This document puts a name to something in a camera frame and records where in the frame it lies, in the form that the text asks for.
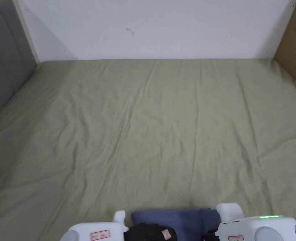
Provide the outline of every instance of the sticker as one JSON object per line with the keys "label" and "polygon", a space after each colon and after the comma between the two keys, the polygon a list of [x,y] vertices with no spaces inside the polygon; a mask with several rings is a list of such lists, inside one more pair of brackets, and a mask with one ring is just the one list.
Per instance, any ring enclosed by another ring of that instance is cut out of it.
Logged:
{"label": "sticker", "polygon": [[171,238],[170,232],[167,229],[163,230],[162,234],[164,235],[165,240],[168,240]]}
{"label": "sticker", "polygon": [[103,231],[98,231],[90,234],[91,241],[94,240],[99,240],[103,238],[110,238],[110,230],[103,230]]}
{"label": "sticker", "polygon": [[229,236],[228,241],[244,241],[244,237],[241,235],[239,236]]}

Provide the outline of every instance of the green led light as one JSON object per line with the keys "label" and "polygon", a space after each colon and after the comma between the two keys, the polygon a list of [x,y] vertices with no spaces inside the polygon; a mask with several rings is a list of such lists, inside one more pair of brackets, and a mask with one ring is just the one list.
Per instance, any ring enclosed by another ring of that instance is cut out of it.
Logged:
{"label": "green led light", "polygon": [[259,218],[271,218],[271,217],[281,217],[281,216],[260,216]]}

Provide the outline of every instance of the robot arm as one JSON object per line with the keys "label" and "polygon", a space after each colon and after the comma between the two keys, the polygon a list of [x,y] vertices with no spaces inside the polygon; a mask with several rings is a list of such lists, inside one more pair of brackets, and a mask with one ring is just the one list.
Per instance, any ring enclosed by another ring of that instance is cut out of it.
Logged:
{"label": "robot arm", "polygon": [[292,217],[245,217],[237,203],[220,203],[222,223],[216,236],[220,241],[296,241],[296,221]]}

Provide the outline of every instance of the bed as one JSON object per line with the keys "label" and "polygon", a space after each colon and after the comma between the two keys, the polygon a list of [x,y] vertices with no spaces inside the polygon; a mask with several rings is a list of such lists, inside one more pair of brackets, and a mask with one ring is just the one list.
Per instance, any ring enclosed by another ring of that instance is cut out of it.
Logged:
{"label": "bed", "polygon": [[296,219],[296,84],[277,62],[30,61],[0,105],[0,239],[220,202]]}

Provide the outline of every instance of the white wall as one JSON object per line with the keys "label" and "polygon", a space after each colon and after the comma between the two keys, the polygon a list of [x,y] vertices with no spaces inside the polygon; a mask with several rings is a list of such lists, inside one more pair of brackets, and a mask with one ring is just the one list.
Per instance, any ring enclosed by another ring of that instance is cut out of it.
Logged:
{"label": "white wall", "polygon": [[294,2],[19,0],[41,61],[271,58]]}

